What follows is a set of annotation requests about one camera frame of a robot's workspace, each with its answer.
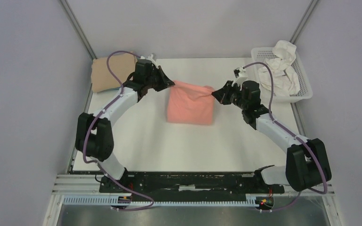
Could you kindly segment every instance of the white laundry basket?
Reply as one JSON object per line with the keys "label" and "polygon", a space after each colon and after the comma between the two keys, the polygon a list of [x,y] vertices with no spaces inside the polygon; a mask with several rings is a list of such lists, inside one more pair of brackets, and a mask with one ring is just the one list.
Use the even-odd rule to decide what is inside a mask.
{"label": "white laundry basket", "polygon": [[[276,58],[272,53],[272,47],[260,47],[260,48],[254,48],[251,51],[252,59],[254,62],[264,62],[264,60]],[[262,65],[254,65],[253,70],[255,72],[255,79],[256,82],[260,84],[259,80],[259,73],[257,70],[262,67]],[[299,79],[300,83],[300,91],[296,95],[292,95],[290,97],[277,97],[274,95],[273,101],[274,102],[289,102],[294,103],[296,101],[302,100],[302,99],[310,99],[313,96],[312,87],[310,86],[309,79],[307,78],[306,71],[304,71],[302,61],[300,60],[300,57],[298,53],[296,52],[296,60],[293,62],[292,67],[297,73],[297,77]],[[260,92],[261,97],[270,99],[271,92],[265,88],[262,87],[260,84]]]}

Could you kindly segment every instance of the white wall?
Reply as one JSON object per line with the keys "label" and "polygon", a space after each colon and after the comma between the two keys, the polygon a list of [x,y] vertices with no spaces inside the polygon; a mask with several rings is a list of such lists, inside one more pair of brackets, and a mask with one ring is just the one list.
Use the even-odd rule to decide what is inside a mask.
{"label": "white wall", "polygon": [[344,223],[362,225],[362,1],[321,1],[297,49],[313,88],[305,128],[327,147]]}
{"label": "white wall", "polygon": [[310,0],[68,0],[97,57],[246,57],[289,40]]}
{"label": "white wall", "polygon": [[41,225],[90,65],[57,0],[0,0],[0,225]]}

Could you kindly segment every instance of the pink fabric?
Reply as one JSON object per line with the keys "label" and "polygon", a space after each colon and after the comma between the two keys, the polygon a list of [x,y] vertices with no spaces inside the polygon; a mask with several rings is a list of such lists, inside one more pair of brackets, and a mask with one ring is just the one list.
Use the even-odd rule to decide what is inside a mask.
{"label": "pink fabric", "polygon": [[170,88],[167,121],[210,125],[213,121],[214,89],[174,81]]}

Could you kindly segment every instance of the white table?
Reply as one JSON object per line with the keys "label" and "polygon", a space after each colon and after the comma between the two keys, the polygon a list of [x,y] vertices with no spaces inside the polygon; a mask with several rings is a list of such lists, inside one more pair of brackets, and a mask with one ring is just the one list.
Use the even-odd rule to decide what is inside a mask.
{"label": "white table", "polygon": [[[251,58],[188,58],[157,61],[171,80],[209,85],[215,90],[233,80],[233,70]],[[254,78],[253,69],[247,73]],[[94,93],[88,112],[105,104],[117,91]],[[128,171],[254,171],[267,165],[285,165],[286,155],[268,137],[252,129],[234,105],[214,106],[211,126],[166,122],[169,90],[149,93],[113,127],[113,152]],[[268,106],[268,100],[262,100]],[[273,103],[276,117],[297,132],[289,103]],[[73,171],[95,171],[77,152]]]}

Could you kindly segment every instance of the white cloth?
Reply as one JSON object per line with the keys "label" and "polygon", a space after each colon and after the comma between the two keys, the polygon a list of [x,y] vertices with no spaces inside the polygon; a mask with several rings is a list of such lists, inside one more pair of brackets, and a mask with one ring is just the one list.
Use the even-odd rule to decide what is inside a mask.
{"label": "white cloth", "polygon": [[[279,97],[296,95],[300,91],[300,84],[297,73],[291,66],[296,59],[296,46],[288,41],[277,42],[272,52],[278,58],[265,59],[274,79],[274,94]],[[258,70],[261,85],[271,90],[270,74],[266,67]]]}

